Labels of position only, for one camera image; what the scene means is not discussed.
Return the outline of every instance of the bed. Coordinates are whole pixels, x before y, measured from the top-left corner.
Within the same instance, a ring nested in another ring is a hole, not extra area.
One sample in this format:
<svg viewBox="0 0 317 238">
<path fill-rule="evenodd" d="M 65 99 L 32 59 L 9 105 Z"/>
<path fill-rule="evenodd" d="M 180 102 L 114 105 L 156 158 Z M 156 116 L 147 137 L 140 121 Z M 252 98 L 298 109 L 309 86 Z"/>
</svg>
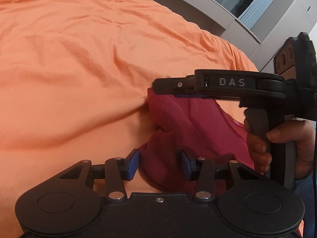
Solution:
<svg viewBox="0 0 317 238">
<path fill-rule="evenodd" d="M 196 68 L 256 71 L 152 0 L 0 0 L 0 237 L 22 234 L 14 205 L 31 187 L 146 143 L 147 88 Z M 243 121 L 236 102 L 219 104 Z M 139 173 L 126 189 L 157 191 Z"/>
</svg>

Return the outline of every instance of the black cable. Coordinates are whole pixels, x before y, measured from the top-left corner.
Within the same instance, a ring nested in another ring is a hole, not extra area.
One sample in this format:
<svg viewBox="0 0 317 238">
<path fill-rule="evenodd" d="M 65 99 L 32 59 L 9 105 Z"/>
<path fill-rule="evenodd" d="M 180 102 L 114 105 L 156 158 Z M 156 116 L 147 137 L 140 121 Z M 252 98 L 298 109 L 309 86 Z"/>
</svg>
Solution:
<svg viewBox="0 0 317 238">
<path fill-rule="evenodd" d="M 317 164 L 317 132 L 315 134 L 315 150 L 313 162 L 313 189 L 314 189 L 314 211 L 315 211 L 315 229 L 314 238 L 317 238 L 317 179 L 316 179 L 316 164 Z"/>
</svg>

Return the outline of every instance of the clothing tag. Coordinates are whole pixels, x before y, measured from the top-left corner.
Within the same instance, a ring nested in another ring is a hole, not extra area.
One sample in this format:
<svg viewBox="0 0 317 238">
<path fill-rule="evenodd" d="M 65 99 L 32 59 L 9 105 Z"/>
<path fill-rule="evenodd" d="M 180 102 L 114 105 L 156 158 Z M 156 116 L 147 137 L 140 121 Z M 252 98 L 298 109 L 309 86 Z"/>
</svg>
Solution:
<svg viewBox="0 0 317 238">
<path fill-rule="evenodd" d="M 233 122 L 234 124 L 236 124 L 237 126 L 241 127 L 241 128 L 244 127 L 243 123 L 240 123 L 240 122 L 236 121 L 235 119 L 232 119 L 232 122 Z"/>
</svg>

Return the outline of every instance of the screw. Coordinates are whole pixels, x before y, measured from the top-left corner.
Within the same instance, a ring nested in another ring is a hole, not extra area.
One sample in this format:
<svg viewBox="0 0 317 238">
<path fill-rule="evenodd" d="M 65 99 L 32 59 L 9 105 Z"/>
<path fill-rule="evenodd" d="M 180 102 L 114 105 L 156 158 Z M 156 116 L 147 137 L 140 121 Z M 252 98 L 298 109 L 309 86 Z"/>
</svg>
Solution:
<svg viewBox="0 0 317 238">
<path fill-rule="evenodd" d="M 208 191 L 199 191 L 196 193 L 196 197 L 201 200 L 206 200 L 211 197 L 211 194 Z"/>
<path fill-rule="evenodd" d="M 124 197 L 124 194 L 121 191 L 113 191 L 109 194 L 109 198 L 113 200 L 120 200 Z"/>
<path fill-rule="evenodd" d="M 163 198 L 157 198 L 156 201 L 159 202 L 159 203 L 162 203 L 162 202 L 164 202 L 164 199 Z"/>
</svg>

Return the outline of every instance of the blue curtain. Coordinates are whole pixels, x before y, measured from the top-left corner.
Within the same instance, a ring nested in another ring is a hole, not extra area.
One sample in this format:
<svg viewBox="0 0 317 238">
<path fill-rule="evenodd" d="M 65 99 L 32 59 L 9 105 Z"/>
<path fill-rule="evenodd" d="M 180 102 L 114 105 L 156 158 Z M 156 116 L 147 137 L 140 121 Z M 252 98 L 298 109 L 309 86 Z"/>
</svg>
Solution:
<svg viewBox="0 0 317 238">
<path fill-rule="evenodd" d="M 238 19 L 251 29 L 272 2 L 273 0 L 253 0 Z"/>
</svg>

